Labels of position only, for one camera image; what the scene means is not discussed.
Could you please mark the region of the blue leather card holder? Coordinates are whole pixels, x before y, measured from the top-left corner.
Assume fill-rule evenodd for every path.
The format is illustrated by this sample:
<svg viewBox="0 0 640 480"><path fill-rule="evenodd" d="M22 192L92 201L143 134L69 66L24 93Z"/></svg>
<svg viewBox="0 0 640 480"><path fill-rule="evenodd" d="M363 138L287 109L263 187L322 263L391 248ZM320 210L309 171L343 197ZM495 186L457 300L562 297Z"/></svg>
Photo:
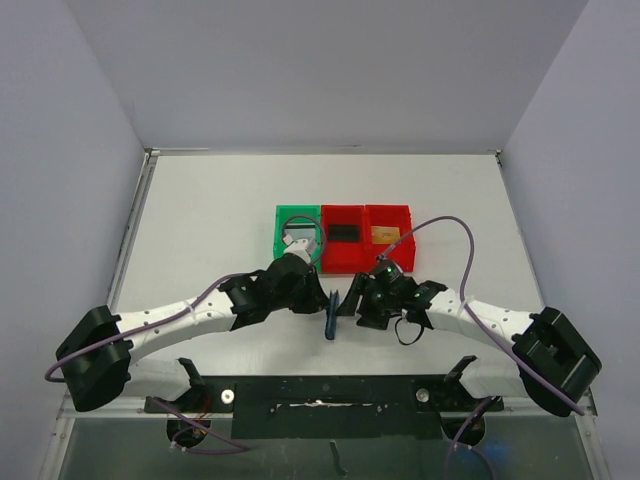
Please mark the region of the blue leather card holder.
<svg viewBox="0 0 640 480"><path fill-rule="evenodd" d="M336 337L339 307L340 293L338 290L331 290L329 294L329 304L326 308L326 322L324 329L324 336L328 341L333 341Z"/></svg>

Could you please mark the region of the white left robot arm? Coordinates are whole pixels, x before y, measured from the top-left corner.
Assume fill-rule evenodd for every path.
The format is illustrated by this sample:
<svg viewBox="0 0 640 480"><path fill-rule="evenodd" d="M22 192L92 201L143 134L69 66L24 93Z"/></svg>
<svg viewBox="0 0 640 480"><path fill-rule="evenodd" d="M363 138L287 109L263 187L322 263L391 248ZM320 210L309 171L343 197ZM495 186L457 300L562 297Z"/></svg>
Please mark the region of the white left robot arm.
<svg viewBox="0 0 640 480"><path fill-rule="evenodd" d="M121 395L158 397L190 411L202 402L205 388L193 361L160 361L153 353L261 323L275 311L314 314L328 304L315 266L286 254L266 269L225 275L193 299L119 314L95 307L58 347L51 369L61 371L78 412Z"/></svg>

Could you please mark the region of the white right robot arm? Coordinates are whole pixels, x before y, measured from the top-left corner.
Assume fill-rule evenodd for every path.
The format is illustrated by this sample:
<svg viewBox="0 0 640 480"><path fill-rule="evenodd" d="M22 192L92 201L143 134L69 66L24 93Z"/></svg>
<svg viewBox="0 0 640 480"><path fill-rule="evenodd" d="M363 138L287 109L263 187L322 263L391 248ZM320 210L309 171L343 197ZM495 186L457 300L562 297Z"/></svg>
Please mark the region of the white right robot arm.
<svg viewBox="0 0 640 480"><path fill-rule="evenodd" d="M423 329L492 346L514 362L513 367L499 367L476 359L449 379L446 399L459 409L485 397L523 397L567 417L578 412L581 397L602 369L599 357L561 311L545 307L535 313L487 304L435 281L419 283L391 260L356 274L337 313L378 330L403 317Z"/></svg>

